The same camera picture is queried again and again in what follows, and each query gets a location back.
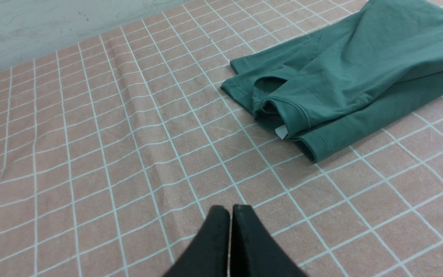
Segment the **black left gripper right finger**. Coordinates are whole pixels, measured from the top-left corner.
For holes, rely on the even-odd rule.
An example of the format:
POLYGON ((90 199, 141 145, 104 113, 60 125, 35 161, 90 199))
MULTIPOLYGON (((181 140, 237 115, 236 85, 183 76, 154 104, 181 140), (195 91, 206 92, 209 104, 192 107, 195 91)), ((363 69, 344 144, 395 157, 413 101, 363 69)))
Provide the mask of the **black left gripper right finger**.
POLYGON ((229 273, 232 277, 307 277, 266 230, 253 208, 234 205, 229 273))

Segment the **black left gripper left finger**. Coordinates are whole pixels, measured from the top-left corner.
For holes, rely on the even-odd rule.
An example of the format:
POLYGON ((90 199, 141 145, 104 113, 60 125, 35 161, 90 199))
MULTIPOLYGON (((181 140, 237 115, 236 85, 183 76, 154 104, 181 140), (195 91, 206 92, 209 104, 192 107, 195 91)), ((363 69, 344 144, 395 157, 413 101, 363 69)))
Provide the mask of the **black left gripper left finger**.
POLYGON ((230 215, 221 205, 214 205, 179 259, 165 277, 226 277, 230 215))

